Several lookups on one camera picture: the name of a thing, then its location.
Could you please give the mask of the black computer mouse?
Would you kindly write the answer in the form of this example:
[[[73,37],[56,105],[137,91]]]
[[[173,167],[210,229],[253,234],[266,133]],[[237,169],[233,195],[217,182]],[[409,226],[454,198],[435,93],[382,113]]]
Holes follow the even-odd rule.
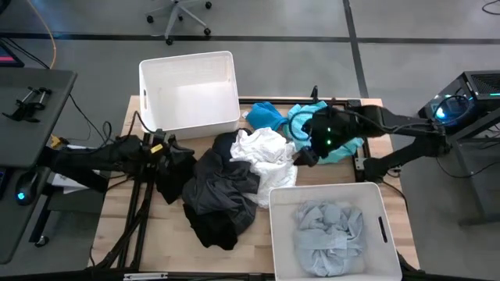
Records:
[[[16,182],[15,199],[18,205],[30,205],[36,196],[38,173],[28,171],[20,176]]]

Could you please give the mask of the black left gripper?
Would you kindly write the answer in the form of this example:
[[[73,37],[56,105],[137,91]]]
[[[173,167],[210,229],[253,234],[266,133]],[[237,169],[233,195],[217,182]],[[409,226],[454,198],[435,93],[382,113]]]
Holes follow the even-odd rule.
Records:
[[[171,162],[170,151],[177,151],[180,160],[194,158],[195,151],[182,147],[177,138],[171,134],[166,140],[166,133],[162,130],[145,133],[142,140],[143,164],[146,166],[168,166]]]

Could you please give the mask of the dark monitor screen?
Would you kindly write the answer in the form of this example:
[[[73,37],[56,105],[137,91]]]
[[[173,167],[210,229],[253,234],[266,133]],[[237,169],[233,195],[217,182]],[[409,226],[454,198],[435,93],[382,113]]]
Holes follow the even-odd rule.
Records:
[[[0,67],[24,67],[24,63],[2,42],[0,42]]]

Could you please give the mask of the bright blue cloth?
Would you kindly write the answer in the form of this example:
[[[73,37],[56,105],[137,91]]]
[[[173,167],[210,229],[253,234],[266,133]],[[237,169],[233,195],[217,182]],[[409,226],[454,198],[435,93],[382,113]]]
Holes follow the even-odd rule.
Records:
[[[253,104],[245,119],[255,130],[269,127],[271,130],[278,131],[288,122],[288,119],[268,101]]]

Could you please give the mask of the black computer tower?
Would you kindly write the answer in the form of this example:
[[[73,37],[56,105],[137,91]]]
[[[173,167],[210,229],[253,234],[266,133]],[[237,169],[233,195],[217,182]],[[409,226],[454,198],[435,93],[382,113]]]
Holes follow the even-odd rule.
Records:
[[[464,71],[417,115],[443,123],[447,134],[454,134],[497,108],[500,108],[500,70]]]

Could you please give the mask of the white paper sheets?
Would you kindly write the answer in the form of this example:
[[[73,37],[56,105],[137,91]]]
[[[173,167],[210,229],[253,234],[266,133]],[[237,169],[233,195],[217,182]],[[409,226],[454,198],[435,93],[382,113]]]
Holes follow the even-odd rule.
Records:
[[[65,194],[94,190],[104,193],[109,178],[101,169],[94,169],[88,163],[88,156],[94,148],[79,145],[48,149],[48,167],[54,174],[51,184],[61,187]]]

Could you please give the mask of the grey office chair base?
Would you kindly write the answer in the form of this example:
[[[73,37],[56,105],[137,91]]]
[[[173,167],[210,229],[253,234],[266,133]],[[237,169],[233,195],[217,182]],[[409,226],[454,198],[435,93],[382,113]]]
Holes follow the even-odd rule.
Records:
[[[211,9],[213,4],[210,0],[169,0],[171,2],[170,5],[165,5],[163,7],[159,7],[157,9],[153,9],[149,12],[145,13],[145,18],[147,23],[153,24],[155,22],[155,18],[159,16],[168,16],[168,23],[166,25],[166,29],[164,32],[164,41],[170,46],[173,44],[173,37],[171,36],[171,32],[174,28],[176,22],[182,22],[184,17],[190,17],[197,24],[204,28],[203,33],[206,37],[209,37],[212,33],[208,25],[198,18],[194,13],[189,10],[189,6],[194,5],[199,2],[203,2],[206,9]]]

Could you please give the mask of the grey desk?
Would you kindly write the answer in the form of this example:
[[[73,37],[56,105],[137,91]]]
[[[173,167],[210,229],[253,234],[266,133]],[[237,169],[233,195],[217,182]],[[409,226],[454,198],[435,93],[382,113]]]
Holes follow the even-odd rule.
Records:
[[[40,194],[35,191],[29,205],[19,205],[16,181],[35,167],[76,79],[77,73],[70,70],[0,68],[0,168],[11,171],[0,198],[0,265],[12,260]],[[16,100],[22,100],[29,87],[52,91],[44,100],[45,109],[34,115],[40,121],[30,123],[7,118],[17,109]]]

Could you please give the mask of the silver metal bracket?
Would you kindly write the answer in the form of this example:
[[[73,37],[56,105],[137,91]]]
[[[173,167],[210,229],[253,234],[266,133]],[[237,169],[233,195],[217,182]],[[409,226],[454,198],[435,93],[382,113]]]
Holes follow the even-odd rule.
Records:
[[[168,278],[167,272],[136,272],[125,274],[123,281],[159,281]]]

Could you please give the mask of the pale grey-blue garment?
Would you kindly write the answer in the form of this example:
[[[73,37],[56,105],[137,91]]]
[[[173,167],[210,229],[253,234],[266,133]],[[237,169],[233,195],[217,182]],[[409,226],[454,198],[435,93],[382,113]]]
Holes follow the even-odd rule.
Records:
[[[295,224],[295,256],[310,275],[344,275],[365,251],[363,213],[349,203],[306,201],[295,211]]]

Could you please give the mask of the black clamp tool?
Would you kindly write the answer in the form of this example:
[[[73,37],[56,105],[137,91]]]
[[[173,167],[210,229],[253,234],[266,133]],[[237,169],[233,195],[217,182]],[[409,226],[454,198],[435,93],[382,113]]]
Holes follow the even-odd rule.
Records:
[[[2,113],[3,116],[13,121],[27,121],[29,123],[39,123],[40,120],[35,118],[34,115],[37,111],[45,109],[43,103],[46,96],[52,94],[52,90],[46,87],[39,87],[38,89],[28,87],[29,93],[22,99],[16,99],[17,109],[12,114]]]

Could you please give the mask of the dark grey garment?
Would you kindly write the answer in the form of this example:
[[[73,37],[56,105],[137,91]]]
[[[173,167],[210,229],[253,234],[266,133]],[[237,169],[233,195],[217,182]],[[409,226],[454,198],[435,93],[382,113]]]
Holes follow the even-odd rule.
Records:
[[[182,199],[197,215],[225,213],[242,234],[255,220],[257,204],[246,198],[256,194],[260,176],[245,161],[230,162],[208,149],[195,163],[193,177],[184,185]]]

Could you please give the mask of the white garment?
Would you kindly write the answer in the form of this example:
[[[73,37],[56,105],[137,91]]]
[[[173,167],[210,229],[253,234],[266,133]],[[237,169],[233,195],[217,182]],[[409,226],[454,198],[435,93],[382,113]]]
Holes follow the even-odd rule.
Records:
[[[258,190],[246,192],[246,198],[260,208],[268,208],[272,189],[293,187],[298,177],[298,167],[292,158],[295,152],[293,142],[269,127],[253,133],[239,130],[230,147],[230,161],[249,162],[250,171],[260,176]]]

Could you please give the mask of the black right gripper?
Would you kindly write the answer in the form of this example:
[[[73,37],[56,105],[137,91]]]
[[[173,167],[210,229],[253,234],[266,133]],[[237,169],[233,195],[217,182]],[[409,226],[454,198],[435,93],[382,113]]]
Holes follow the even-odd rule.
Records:
[[[343,110],[325,107],[314,112],[302,125],[302,130],[309,136],[310,148],[293,154],[293,164],[315,166],[319,157],[326,158],[331,151],[352,139],[350,127],[351,117]]]

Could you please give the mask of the turquoise garment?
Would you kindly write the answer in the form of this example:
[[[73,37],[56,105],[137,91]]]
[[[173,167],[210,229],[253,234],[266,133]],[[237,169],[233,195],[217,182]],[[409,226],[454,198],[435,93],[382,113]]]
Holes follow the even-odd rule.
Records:
[[[282,131],[286,138],[294,142],[297,151],[311,144],[308,134],[302,131],[302,126],[308,119],[313,117],[314,112],[327,106],[328,104],[325,101],[319,101],[304,106],[296,104],[288,111],[288,124],[283,125]],[[340,148],[331,151],[326,158],[320,158],[318,163],[322,165],[339,162],[343,158],[353,156],[363,144],[364,140],[362,138],[353,138]]]

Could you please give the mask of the white plastic storage bin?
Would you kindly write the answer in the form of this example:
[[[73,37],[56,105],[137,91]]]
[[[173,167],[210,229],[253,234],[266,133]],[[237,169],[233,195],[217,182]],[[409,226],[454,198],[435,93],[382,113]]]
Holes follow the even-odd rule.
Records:
[[[295,211],[306,201],[349,203],[362,211],[365,251],[350,272],[318,277],[302,269],[295,256]],[[380,189],[375,183],[341,183],[273,189],[270,226],[276,281],[402,281],[395,243]]]
[[[211,137],[238,128],[240,105],[229,51],[140,62],[142,130],[161,129],[177,139]]]

